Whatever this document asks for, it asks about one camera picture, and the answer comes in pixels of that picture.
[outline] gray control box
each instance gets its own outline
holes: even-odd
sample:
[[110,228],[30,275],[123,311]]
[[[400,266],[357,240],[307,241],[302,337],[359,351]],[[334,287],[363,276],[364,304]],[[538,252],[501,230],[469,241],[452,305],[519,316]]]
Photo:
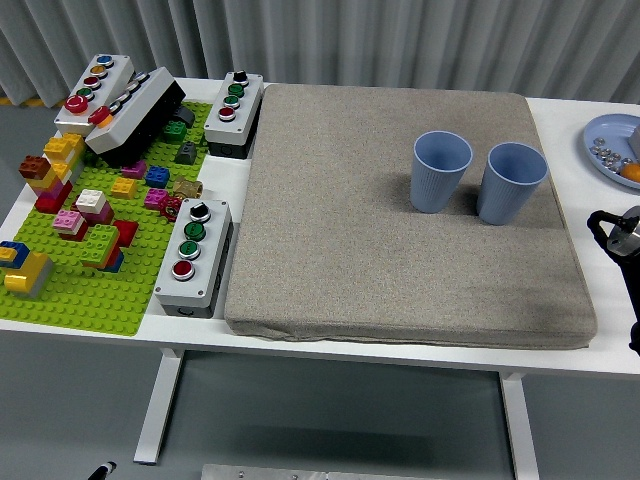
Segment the gray control box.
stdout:
[[104,128],[94,129],[86,138],[87,145],[97,154],[115,149],[129,139],[151,108],[175,82],[165,67],[149,73],[149,78],[131,94],[122,109]]
[[120,95],[131,76],[134,73],[133,62],[127,55],[96,55],[93,57],[89,65],[82,73],[80,80],[75,87],[71,90],[70,96],[75,95],[78,90],[84,87],[84,80],[92,76],[91,69],[99,66],[98,59],[104,57],[110,57],[113,61],[113,65],[107,68],[106,77],[100,79],[100,88],[93,90],[94,98],[89,101],[87,109],[79,114],[71,113],[66,107],[62,107],[60,112],[56,116],[55,124],[60,133],[77,133],[86,137],[94,129],[94,125],[89,123],[89,116],[98,108],[103,105],[109,105]]
[[249,84],[244,87],[244,95],[235,109],[235,118],[222,121],[218,112],[225,106],[224,99],[229,96],[229,86],[234,82],[234,72],[229,72],[222,82],[218,96],[213,102],[211,113],[204,125],[204,137],[209,143],[245,145],[249,140],[251,126],[264,94],[262,75],[247,74]]
[[183,200],[154,287],[167,315],[213,316],[232,235],[227,202]]

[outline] gray floor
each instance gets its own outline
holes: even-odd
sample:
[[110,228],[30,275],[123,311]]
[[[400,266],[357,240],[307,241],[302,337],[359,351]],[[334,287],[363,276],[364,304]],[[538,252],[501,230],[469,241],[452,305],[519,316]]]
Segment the gray floor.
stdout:
[[[54,111],[0,106],[0,219]],[[160,463],[132,463],[154,349],[0,334],[0,479],[200,478],[205,463],[502,479],[512,475],[490,373],[190,352]],[[543,479],[638,478],[640,382],[529,376]]]

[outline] table leg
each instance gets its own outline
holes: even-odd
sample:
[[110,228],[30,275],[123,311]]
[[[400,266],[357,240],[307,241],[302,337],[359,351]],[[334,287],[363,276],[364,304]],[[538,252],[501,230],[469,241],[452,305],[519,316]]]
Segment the table leg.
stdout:
[[500,373],[502,399],[509,429],[511,457],[517,480],[539,480],[536,452],[522,388],[523,374]]
[[184,355],[183,350],[170,348],[161,348],[160,350],[162,351],[162,360],[142,425],[142,432],[140,432],[138,448],[133,458],[134,462],[145,465],[155,465],[158,460],[164,428],[169,419],[173,392],[178,383],[180,365]]

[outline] orange fruit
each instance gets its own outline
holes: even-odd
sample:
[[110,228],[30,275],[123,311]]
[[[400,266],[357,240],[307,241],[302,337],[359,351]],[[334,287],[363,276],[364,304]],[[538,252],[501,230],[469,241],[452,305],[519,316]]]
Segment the orange fruit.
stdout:
[[640,164],[629,163],[625,165],[622,167],[622,170],[620,170],[620,176],[640,183]]

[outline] yellow lego brick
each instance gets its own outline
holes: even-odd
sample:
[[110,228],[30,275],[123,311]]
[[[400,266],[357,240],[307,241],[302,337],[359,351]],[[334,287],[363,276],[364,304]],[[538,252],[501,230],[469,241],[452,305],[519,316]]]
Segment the yellow lego brick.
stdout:
[[7,271],[4,286],[10,292],[30,295],[48,262],[49,256],[46,253],[30,252],[19,270]]
[[44,154],[52,163],[66,163],[71,150],[73,150],[73,144],[64,138],[52,137],[44,146]]
[[0,247],[0,262],[13,262],[17,255],[14,248]]
[[137,184],[133,178],[118,177],[111,187],[111,195],[116,198],[131,200],[136,194]]
[[51,188],[51,186],[56,181],[56,178],[58,178],[58,175],[53,168],[50,168],[42,180],[36,180],[34,178],[25,178],[24,180],[29,184],[30,187],[47,190]]
[[71,155],[67,158],[67,164],[69,168],[73,170],[76,166],[78,160],[82,157],[82,154],[86,150],[86,144],[84,143],[84,138],[77,133],[65,133],[62,135],[62,138],[67,140],[73,146],[71,151]]
[[66,163],[53,163],[51,168],[56,172],[56,175],[63,183],[69,180],[68,175],[71,173],[71,168]]

